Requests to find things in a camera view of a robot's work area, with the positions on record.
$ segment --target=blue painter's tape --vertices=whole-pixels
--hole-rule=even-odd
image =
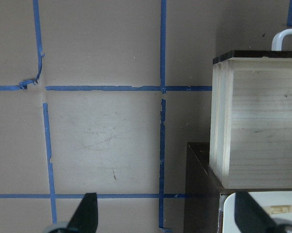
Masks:
[[[160,79],[161,91],[165,93],[165,56],[166,56],[166,0],[161,0],[160,30]]]
[[[48,104],[43,103],[43,119],[44,119],[44,130],[45,130],[45,140],[47,146],[47,161],[50,163],[52,156],[51,149],[51,133],[50,133],[50,122],[49,122],[49,113],[48,113]]]
[[[212,86],[166,86],[166,91],[211,91]]]
[[[20,86],[0,86],[0,91],[18,91]]]
[[[17,199],[17,198],[31,198],[31,199],[49,199],[49,194],[0,194],[0,198],[11,198],[11,199]]]
[[[82,199],[83,194],[56,194],[57,199]],[[159,198],[159,194],[97,194],[98,199],[117,199],[117,198]]]
[[[288,15],[287,15],[287,27],[292,27],[292,0],[290,0],[290,4],[288,7]]]
[[[56,196],[55,196],[53,164],[51,163],[52,149],[51,149],[50,122],[49,122],[49,113],[48,113],[47,103],[43,103],[43,118],[44,118],[45,141],[46,141],[46,148],[47,148],[47,163],[48,163],[48,173],[49,173],[52,221],[53,223],[56,223],[57,222]]]
[[[160,178],[159,178],[159,228],[164,228],[164,157],[165,157],[165,112],[166,100],[161,100],[161,125],[160,125]]]
[[[47,91],[162,91],[161,86],[46,86]],[[211,91],[212,86],[166,86],[166,91]]]
[[[29,84],[36,84],[38,79],[40,78],[40,74],[42,71],[42,37],[41,37],[41,27],[40,27],[40,15],[39,15],[39,0],[33,0],[34,7],[34,28],[35,28],[35,40],[37,44],[37,55],[38,55],[38,73],[34,79],[25,80],[19,83],[19,87],[21,89],[27,89]]]
[[[160,86],[46,86],[47,91],[160,91]]]

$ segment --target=gray wall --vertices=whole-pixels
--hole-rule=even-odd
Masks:
[[[165,193],[185,191],[186,143],[209,141],[211,92],[45,91],[47,85],[160,86],[159,0],[40,0],[39,85],[0,91],[0,194],[48,194],[42,103],[49,105],[56,194],[159,192],[161,99]],[[210,86],[212,59],[269,50],[289,0],[167,0],[166,85]],[[292,50],[292,38],[284,41]],[[30,0],[0,0],[0,85],[37,72]],[[67,221],[80,199],[57,199]],[[183,199],[165,199],[181,233]],[[158,199],[100,199],[98,232],[161,232]],[[0,198],[0,232],[52,223],[50,199]]]

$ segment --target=white surface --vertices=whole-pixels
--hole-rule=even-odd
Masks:
[[[32,0],[0,0],[0,85],[36,76],[37,48]]]
[[[42,233],[51,223],[49,199],[0,199],[0,233]]]
[[[158,193],[158,92],[48,92],[58,194]]]
[[[43,110],[31,91],[0,91],[0,194],[48,194]]]
[[[42,0],[40,9],[47,85],[160,85],[160,1]]]
[[[250,195],[262,207],[274,205],[292,205],[292,192],[251,192]],[[231,194],[223,206],[223,233],[240,233],[234,221],[235,193]],[[292,221],[292,213],[270,215]]]
[[[282,32],[279,32],[276,34],[272,40],[272,48],[273,51],[282,51],[282,43],[284,37],[287,35],[292,35],[292,29],[286,29]]]

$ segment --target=white handle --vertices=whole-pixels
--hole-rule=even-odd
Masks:
[[[286,29],[275,35],[272,41],[272,51],[282,51],[282,42],[285,36],[292,35],[292,29]]]

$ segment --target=torn tape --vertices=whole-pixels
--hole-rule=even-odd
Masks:
[[[160,91],[160,86],[46,86],[47,91]]]
[[[165,157],[165,112],[166,100],[161,100],[161,125],[160,125],[160,177],[159,177],[159,228],[164,225],[164,157]]]
[[[42,38],[41,38],[41,27],[40,27],[40,15],[39,15],[39,0],[33,0],[34,7],[34,28],[35,28],[35,40],[37,44],[37,55],[38,55],[38,73],[34,79],[25,80],[19,83],[19,87],[21,89],[27,89],[29,84],[36,84],[38,79],[40,78],[40,74],[42,71]]]
[[[56,223],[57,222],[56,196],[55,196],[53,164],[51,163],[52,149],[51,149],[50,122],[49,122],[49,113],[48,113],[47,103],[43,103],[43,118],[44,118],[45,142],[46,142],[46,149],[47,149],[47,163],[48,163],[48,174],[49,174],[52,222]]]

